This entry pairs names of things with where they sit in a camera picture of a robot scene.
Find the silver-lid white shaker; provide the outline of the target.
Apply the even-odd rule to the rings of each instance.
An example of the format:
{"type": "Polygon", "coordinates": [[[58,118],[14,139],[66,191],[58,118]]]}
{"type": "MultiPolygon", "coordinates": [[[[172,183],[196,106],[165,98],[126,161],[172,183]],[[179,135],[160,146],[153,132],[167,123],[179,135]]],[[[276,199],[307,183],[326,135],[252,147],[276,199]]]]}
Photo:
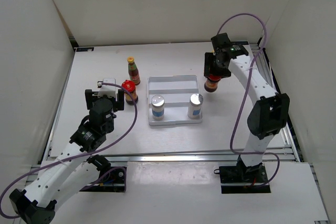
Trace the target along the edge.
{"type": "Polygon", "coordinates": [[[187,115],[190,119],[198,119],[203,105],[203,96],[200,93],[194,93],[190,96],[187,115]]]}
{"type": "Polygon", "coordinates": [[[161,95],[154,95],[151,99],[152,116],[155,120],[164,118],[165,100],[161,95]]]}

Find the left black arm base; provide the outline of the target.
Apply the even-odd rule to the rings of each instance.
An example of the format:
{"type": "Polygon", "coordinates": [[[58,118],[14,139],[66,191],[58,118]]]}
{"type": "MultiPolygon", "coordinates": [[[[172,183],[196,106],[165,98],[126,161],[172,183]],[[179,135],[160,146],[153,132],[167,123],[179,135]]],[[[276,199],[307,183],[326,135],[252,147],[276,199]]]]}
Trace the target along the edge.
{"type": "Polygon", "coordinates": [[[98,181],[84,187],[81,192],[125,193],[127,190],[127,167],[112,166],[100,172],[98,181]]]}

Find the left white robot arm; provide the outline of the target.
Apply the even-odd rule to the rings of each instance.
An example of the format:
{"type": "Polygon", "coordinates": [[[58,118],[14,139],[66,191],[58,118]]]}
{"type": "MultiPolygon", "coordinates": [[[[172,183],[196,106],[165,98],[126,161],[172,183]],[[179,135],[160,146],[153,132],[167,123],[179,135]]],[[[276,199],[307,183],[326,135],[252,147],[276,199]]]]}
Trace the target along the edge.
{"type": "Polygon", "coordinates": [[[124,90],[104,83],[100,91],[85,90],[89,111],[61,154],[38,169],[40,175],[24,189],[14,189],[9,199],[26,223],[50,223],[59,207],[89,183],[105,182],[114,170],[99,155],[99,147],[114,130],[116,112],[124,109],[124,90]]]}

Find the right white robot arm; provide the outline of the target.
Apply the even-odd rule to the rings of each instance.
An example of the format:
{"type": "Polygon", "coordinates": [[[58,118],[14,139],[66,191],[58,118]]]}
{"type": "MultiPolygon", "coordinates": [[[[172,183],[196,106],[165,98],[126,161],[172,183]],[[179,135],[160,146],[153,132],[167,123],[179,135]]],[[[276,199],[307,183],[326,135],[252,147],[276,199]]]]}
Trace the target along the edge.
{"type": "Polygon", "coordinates": [[[214,92],[220,80],[234,75],[253,104],[247,118],[250,135],[236,168],[236,177],[247,182],[260,167],[269,142],[285,127],[290,99],[268,84],[243,45],[233,44],[226,33],[212,37],[211,42],[214,51],[207,52],[204,61],[205,89],[214,92]]]}

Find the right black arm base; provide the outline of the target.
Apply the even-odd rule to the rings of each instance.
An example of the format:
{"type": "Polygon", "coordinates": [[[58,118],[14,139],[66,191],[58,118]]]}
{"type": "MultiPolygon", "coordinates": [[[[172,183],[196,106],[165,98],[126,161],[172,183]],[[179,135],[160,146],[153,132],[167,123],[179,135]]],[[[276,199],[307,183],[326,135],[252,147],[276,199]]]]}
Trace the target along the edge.
{"type": "Polygon", "coordinates": [[[269,194],[270,186],[261,184],[268,181],[264,165],[261,169],[247,178],[242,178],[236,166],[220,166],[214,170],[219,175],[222,194],[269,194]]]}

